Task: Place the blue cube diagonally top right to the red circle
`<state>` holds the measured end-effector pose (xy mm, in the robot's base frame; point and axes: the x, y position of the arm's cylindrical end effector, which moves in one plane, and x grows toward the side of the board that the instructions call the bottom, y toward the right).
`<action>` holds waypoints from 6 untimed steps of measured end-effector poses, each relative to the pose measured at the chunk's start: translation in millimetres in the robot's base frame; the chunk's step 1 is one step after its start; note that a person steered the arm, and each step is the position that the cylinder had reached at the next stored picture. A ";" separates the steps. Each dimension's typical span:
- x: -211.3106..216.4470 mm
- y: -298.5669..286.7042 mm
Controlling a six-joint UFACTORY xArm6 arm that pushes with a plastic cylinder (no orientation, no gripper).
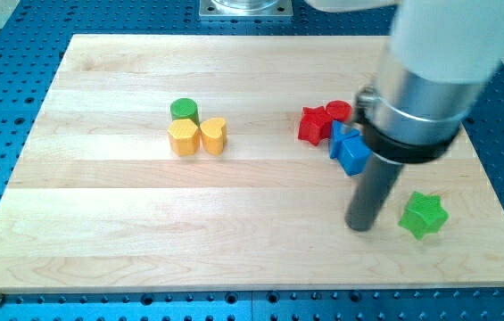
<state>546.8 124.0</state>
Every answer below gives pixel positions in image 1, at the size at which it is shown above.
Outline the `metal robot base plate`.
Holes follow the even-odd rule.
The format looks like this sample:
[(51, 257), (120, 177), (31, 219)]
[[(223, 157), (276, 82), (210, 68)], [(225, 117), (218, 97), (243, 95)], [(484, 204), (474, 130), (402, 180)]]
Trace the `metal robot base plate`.
[(199, 16), (227, 17), (291, 17), (291, 0), (200, 0)]

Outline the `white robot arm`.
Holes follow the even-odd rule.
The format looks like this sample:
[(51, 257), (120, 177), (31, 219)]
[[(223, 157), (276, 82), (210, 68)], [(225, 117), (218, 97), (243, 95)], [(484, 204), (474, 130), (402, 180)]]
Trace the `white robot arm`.
[(358, 95), (372, 162), (439, 158), (504, 56), (504, 0), (309, 0), (322, 12), (396, 5), (378, 72)]

